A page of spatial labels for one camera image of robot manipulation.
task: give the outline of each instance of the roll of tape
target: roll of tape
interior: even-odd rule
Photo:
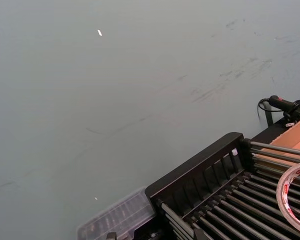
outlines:
[[[300,163],[289,168],[280,178],[276,187],[276,200],[285,219],[300,231],[300,220],[296,218],[288,203],[288,191],[292,181],[300,175]]]

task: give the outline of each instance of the clear plastic container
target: clear plastic container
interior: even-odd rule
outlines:
[[[135,230],[154,216],[143,187],[78,227],[77,240],[105,240],[110,232],[118,240],[132,240]]]

